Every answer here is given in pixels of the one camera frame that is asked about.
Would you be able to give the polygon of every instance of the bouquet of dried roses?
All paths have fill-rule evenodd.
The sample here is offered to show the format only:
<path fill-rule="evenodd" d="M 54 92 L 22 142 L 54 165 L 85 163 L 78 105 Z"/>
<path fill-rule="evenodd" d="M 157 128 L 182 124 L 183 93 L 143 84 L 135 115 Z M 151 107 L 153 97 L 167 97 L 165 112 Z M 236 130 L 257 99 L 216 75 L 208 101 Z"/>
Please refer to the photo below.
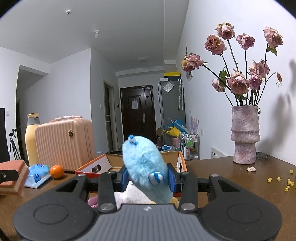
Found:
<path fill-rule="evenodd" d="M 266 56 L 267 52 L 272 52 L 277 56 L 276 48 L 279 45 L 283 45 L 282 36 L 279 32 L 273 28 L 269 28 L 265 26 L 264 29 L 264 37 L 267 41 L 267 47 L 265 51 L 265 60 L 261 60 L 260 62 L 255 62 L 251 64 L 249 69 L 247 68 L 247 50 L 250 47 L 254 47 L 255 39 L 245 33 L 241 35 L 237 35 L 236 41 L 240 44 L 240 46 L 244 50 L 245 54 L 245 61 L 246 61 L 246 70 L 245 75 L 239 71 L 237 62 L 235 61 L 234 54 L 230 45 L 230 39 L 235 37 L 234 35 L 234 27 L 229 23 L 221 23 L 219 24 L 215 30 L 217 30 L 217 35 L 228 42 L 230 52 L 232 58 L 235 63 L 234 73 L 230 73 L 226 61 L 223 56 L 223 52 L 226 50 L 226 46 L 224 42 L 215 35 L 210 35 L 207 38 L 205 43 L 205 49 L 211 51 L 212 55 L 221 55 L 223 61 L 225 63 L 226 71 L 223 69 L 220 71 L 219 75 L 215 74 L 210 68 L 208 68 L 204 62 L 200 59 L 200 56 L 194 53 L 186 54 L 184 60 L 182 61 L 182 68 L 184 71 L 191 73 L 194 69 L 199 69 L 200 66 L 205 67 L 209 71 L 211 71 L 217 79 L 212 80 L 212 85 L 217 92 L 224 92 L 227 99 L 229 100 L 230 104 L 233 106 L 230 98 L 228 97 L 225 88 L 227 88 L 231 93 L 234 94 L 237 106 L 243 105 L 254 105 L 258 109 L 258 113 L 260 113 L 260 109 L 258 108 L 258 103 L 261 99 L 262 93 L 265 89 L 265 86 L 275 73 L 277 73 L 277 78 L 279 86 L 281 85 L 281 76 L 278 72 L 274 72 L 273 74 L 269 75 L 269 67 L 266 63 Z M 262 91 L 260 92 L 261 84 L 263 83 L 264 79 L 264 86 Z"/>

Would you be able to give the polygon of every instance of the brown tabletop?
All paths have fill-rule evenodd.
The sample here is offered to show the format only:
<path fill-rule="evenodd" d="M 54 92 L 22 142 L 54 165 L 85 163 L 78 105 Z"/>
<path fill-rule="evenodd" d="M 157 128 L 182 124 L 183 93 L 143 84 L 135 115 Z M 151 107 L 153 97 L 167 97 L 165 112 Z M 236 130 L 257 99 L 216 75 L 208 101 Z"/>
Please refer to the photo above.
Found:
<path fill-rule="evenodd" d="M 294 186 L 287 193 L 284 191 L 288 178 L 296 183 L 295 166 L 273 157 L 269 157 L 268 160 L 256 161 L 254 164 L 257 170 L 256 172 L 247 172 L 246 169 L 248 166 L 233 163 L 232 157 L 188 161 L 186 165 L 188 171 L 193 172 L 198 177 L 208 178 L 210 174 L 217 173 L 275 204 L 283 216 L 283 225 L 276 241 L 296 240 L 294 234 L 296 220 L 294 200 L 296 200 L 296 189 Z M 294 169 L 295 173 L 290 174 L 290 169 Z M 11 241 L 19 240 L 12 224 L 12 217 L 15 210 L 21 204 L 73 176 L 74 174 L 67 173 L 64 179 L 49 180 L 39 189 L 25 188 L 22 197 L 0 196 L 0 227 Z M 267 183 L 269 177 L 273 178 L 271 183 Z M 199 207 L 205 206 L 207 204 L 206 193 L 199 193 L 198 201 Z"/>

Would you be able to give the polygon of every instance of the suitcase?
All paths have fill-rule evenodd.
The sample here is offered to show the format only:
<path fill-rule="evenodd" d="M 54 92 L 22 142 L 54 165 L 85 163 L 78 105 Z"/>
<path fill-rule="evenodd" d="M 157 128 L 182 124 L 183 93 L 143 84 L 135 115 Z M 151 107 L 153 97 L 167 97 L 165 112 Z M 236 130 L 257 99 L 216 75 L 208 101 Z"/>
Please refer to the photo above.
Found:
<path fill-rule="evenodd" d="M 81 116 L 51 120 L 39 125 L 35 135 L 40 164 L 75 171 L 96 158 L 92 123 Z"/>

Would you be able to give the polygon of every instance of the suitcase handle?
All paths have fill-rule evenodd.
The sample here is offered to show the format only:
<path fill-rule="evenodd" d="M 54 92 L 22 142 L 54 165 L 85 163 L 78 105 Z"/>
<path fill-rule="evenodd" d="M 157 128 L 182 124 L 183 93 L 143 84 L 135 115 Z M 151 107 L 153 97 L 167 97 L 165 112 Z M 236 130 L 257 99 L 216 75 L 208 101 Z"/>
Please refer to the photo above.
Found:
<path fill-rule="evenodd" d="M 63 121 L 63 120 L 69 120 L 69 119 L 82 119 L 82 116 L 75 116 L 75 115 L 62 116 L 62 117 L 55 118 L 54 120 L 50 120 L 49 122 Z"/>

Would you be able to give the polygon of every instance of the orange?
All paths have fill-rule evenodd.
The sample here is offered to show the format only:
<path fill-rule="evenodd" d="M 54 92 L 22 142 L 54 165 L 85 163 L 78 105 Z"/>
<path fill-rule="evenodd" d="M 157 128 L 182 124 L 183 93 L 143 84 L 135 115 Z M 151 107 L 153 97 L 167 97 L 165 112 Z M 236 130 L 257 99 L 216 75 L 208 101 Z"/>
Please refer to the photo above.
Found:
<path fill-rule="evenodd" d="M 54 165 L 50 169 L 50 174 L 54 179 L 62 178 L 64 175 L 64 169 L 60 165 Z"/>

